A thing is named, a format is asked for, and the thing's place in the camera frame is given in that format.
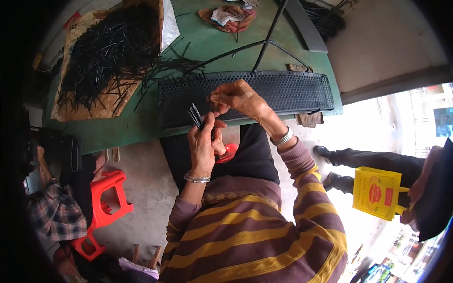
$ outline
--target table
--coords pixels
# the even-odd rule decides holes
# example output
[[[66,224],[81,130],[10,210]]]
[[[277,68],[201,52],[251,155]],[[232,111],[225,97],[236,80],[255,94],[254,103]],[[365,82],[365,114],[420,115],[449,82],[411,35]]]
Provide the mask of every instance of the table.
[[[236,43],[236,34],[222,32],[213,25],[204,22],[198,16],[199,10],[216,8],[225,5],[225,2],[220,2],[219,0],[173,0],[172,4],[175,15],[190,12],[190,14],[176,17],[181,33],[180,37],[176,40],[179,40],[183,36],[185,38],[175,46],[175,50],[181,54],[187,44],[192,42],[184,56],[200,61],[206,61],[235,48],[265,39],[278,9],[275,1],[261,1],[260,6],[254,8],[257,13],[256,19],[250,24],[247,31],[239,33],[239,42]],[[335,109],[325,112],[324,115],[342,114],[340,93],[327,54],[304,50],[296,33],[283,15],[276,25],[272,39],[302,59],[307,65],[311,66],[314,72],[327,75],[332,89]],[[235,57],[224,57],[206,65],[205,72],[250,71],[258,58],[260,50],[261,46],[257,46],[240,51]],[[169,51],[165,56],[174,57],[175,55],[172,51]],[[286,64],[288,63],[298,64],[296,60],[283,51],[270,45],[264,54],[258,70],[286,70]],[[135,112],[134,108],[140,99],[136,95],[138,90],[131,97],[131,100],[119,117],[72,122],[50,120],[50,113],[59,79],[60,77],[57,76],[51,84],[46,115],[43,119],[43,127],[55,130],[64,129],[64,134],[72,134],[82,139],[82,154],[158,139],[165,136],[184,134],[189,130],[188,127],[165,130],[159,126],[157,85],[152,85],[149,88]],[[294,115],[281,116],[283,120],[293,118]],[[236,120],[228,122],[228,125],[243,125],[253,122],[251,119]]]

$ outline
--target concrete floor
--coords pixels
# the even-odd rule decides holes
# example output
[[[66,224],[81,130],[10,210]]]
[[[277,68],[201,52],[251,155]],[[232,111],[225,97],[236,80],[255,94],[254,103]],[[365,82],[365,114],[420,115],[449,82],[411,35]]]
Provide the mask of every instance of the concrete floor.
[[[398,110],[391,103],[391,96],[362,101],[344,107],[344,114],[324,117],[325,123],[316,128],[296,125],[295,120],[285,123],[291,127],[305,146],[312,149],[323,144],[330,150],[351,147],[358,150],[398,152],[399,130],[395,125]],[[229,127],[223,132],[224,143],[239,143],[239,127]],[[284,163],[271,145],[275,166],[279,171],[282,189],[282,214],[294,221],[292,205],[296,190]],[[134,211],[113,224],[97,229],[96,240],[107,246],[107,252],[120,257],[130,257],[134,244],[140,244],[142,259],[151,259],[157,245],[165,246],[165,232],[168,216],[178,194],[173,182],[162,147],[158,140],[131,144],[121,147],[121,160],[110,160],[106,169],[122,169],[127,176],[124,190],[128,201],[134,204]],[[315,158],[321,175],[330,171],[353,176],[354,170],[345,166],[333,167],[324,160]],[[328,192],[343,221],[347,234],[348,250],[353,255],[357,248],[371,239],[382,227],[382,221],[369,214],[352,208],[352,195],[332,189]]]

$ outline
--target black perforated metal panel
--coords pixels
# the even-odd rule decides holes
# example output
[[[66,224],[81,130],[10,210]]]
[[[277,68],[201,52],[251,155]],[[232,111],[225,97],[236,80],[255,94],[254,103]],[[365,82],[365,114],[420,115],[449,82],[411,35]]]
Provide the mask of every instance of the black perforated metal panel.
[[[168,79],[159,82],[159,123],[163,128],[191,125],[187,114],[191,103],[200,113],[209,111],[206,97],[220,84],[245,80],[279,115],[333,110],[333,98],[326,75],[292,71],[218,72]],[[222,120],[245,118],[235,110]]]

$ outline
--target rag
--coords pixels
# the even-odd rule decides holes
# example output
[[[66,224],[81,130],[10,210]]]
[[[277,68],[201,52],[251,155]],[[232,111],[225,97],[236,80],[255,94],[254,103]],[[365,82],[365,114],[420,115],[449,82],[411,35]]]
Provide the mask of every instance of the rag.
[[[212,20],[214,12],[216,12],[215,14],[217,15],[219,15],[219,12],[227,13],[232,17],[232,20],[230,18],[226,21],[223,21],[223,18],[216,18],[215,20]],[[238,28],[239,31],[246,31],[253,19],[256,18],[256,12],[254,10],[241,9],[240,7],[234,5],[221,6],[215,10],[203,9],[198,11],[198,15],[207,23],[213,24],[217,29],[227,33],[236,33],[238,32]]]

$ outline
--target sleeve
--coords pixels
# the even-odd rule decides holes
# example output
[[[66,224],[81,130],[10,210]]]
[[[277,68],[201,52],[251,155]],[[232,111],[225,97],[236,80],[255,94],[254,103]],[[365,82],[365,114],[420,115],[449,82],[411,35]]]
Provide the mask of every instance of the sleeve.
[[[201,205],[196,205],[183,200],[180,196],[176,197],[173,209],[167,224],[167,245],[162,254],[161,274],[168,266],[176,248],[179,246],[187,225],[200,211]]]
[[[55,178],[50,179],[43,192],[38,192],[29,203],[30,218],[41,236],[50,238],[55,214],[62,200],[63,189]]]
[[[329,272],[343,269],[347,261],[346,235],[340,217],[321,183],[317,165],[300,140],[292,149],[280,155],[298,191],[293,215],[301,234],[300,241],[313,243],[319,239],[316,241],[325,243],[326,247],[333,244],[329,262],[336,264],[330,267]]]

